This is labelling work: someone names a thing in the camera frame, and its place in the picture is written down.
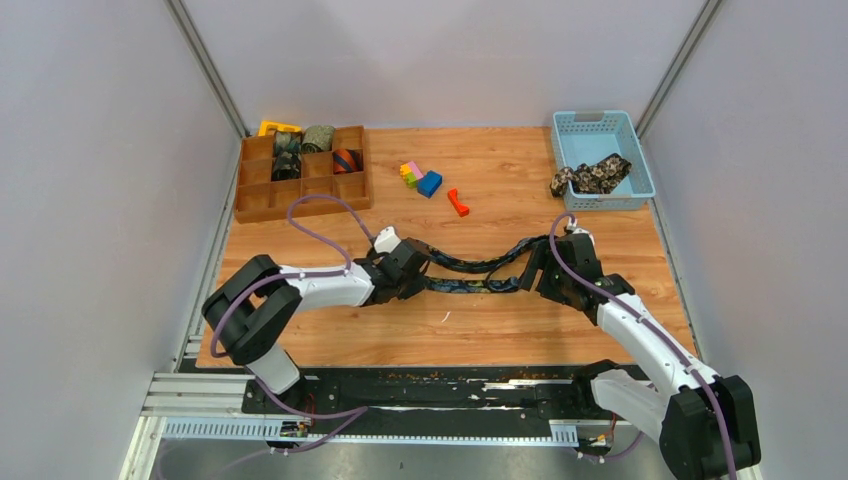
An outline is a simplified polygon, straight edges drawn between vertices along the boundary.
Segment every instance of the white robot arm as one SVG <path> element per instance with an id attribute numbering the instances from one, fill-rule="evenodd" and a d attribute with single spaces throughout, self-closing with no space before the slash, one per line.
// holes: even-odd
<path id="1" fill-rule="evenodd" d="M 590 373 L 575 379 L 583 385 L 586 401 L 627 419 L 656 441 L 677 478 L 702 479 L 723 475 L 728 468 L 727 450 L 722 451 L 718 419 L 710 403 L 718 398 L 737 467 L 758 463 L 759 437 L 747 384 L 738 376 L 719 376 L 687 352 L 653 318 L 630 284 L 617 274 L 605 275 L 589 232 L 569 227 L 567 235 L 556 237 L 555 246 L 569 274 L 558 263 L 551 245 L 541 243 L 519 280 L 521 288 L 529 290 L 535 284 L 542 297 L 584 312 L 624 346 L 653 383 L 649 388 L 612 362 L 599 362 L 586 367 Z M 204 303 L 203 315 L 213 328 L 219 327 L 236 298 L 266 280 L 267 285 L 255 289 L 264 302 L 256 307 L 249 301 L 237 305 L 218 330 L 233 363 L 247 366 L 273 393 L 281 395 L 301 377 L 288 354 L 277 346 L 293 315 L 323 307 L 362 307 L 408 298 L 424 288 L 429 261 L 424 244 L 400 239 L 393 227 L 380 232 L 366 258 L 354 260 L 350 268 L 301 269 L 259 255 Z M 314 276 L 335 271 L 344 273 Z M 269 280 L 281 273 L 292 278 Z M 587 288 L 587 282 L 593 287 Z M 705 385 L 711 389 L 712 399 Z"/>

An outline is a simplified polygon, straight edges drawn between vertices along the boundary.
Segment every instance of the wood grain surface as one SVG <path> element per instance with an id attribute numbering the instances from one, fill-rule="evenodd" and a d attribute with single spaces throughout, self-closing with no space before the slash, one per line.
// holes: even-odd
<path id="1" fill-rule="evenodd" d="M 555 171 L 548 128 L 369 130 L 374 206 L 359 212 L 377 232 L 394 225 L 402 237 L 424 240 L 467 259 L 501 255 L 520 239 L 547 233 L 561 213 L 548 183 Z M 398 169 L 414 160 L 444 183 L 432 199 L 406 187 Z M 460 218 L 447 198 L 451 188 L 471 208 Z M 635 212 L 578 213 L 595 236 L 606 273 L 624 276 L 654 316 L 694 352 L 689 327 L 647 206 Z M 346 213 L 299 219 L 361 257 L 368 242 Z M 219 283 L 248 259 L 267 253 L 279 263 L 342 263 L 326 245 L 284 220 L 234 223 Z M 518 275 L 527 256 L 494 278 Z M 431 266 L 431 276 L 466 278 Z M 230 366 L 209 354 L 207 327 L 197 365 Z M 632 362 L 612 337 L 579 312 L 535 292 L 444 294 L 425 291 L 405 301 L 365 308 L 334 307 L 292 318 L 280 337 L 299 365 L 530 365 L 583 364 L 605 358 Z"/>

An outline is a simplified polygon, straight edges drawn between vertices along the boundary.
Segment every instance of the white wall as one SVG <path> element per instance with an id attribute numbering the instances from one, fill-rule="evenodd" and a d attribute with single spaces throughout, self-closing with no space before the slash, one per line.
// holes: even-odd
<path id="1" fill-rule="evenodd" d="M 237 141 L 163 2 L 0 12 L 0 477 L 113 479 Z"/>
<path id="2" fill-rule="evenodd" d="M 709 362 L 768 480 L 844 478 L 848 4 L 726 2 L 647 139 Z"/>
<path id="3" fill-rule="evenodd" d="M 187 0 L 249 126 L 638 119 L 702 0 Z"/>

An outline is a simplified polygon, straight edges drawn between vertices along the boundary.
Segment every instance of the pink block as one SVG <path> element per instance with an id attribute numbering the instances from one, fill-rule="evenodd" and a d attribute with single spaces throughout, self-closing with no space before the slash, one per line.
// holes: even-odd
<path id="1" fill-rule="evenodd" d="M 418 169 L 418 165 L 416 165 L 415 162 L 409 162 L 406 165 L 409 167 L 410 170 L 412 170 L 412 173 L 415 175 L 415 178 L 417 180 L 421 180 L 422 178 L 424 178 L 424 175 L 421 174 L 421 170 Z"/>

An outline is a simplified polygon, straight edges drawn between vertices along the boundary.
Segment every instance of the blue plastic basket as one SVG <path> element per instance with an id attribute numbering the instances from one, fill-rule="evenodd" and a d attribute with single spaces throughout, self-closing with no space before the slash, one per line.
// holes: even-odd
<path id="1" fill-rule="evenodd" d="M 594 165 L 612 153 L 632 164 L 630 174 L 609 195 L 574 193 L 569 182 L 565 192 L 568 210 L 637 210 L 654 196 L 654 181 L 627 112 L 557 112 L 551 142 L 557 169 Z"/>

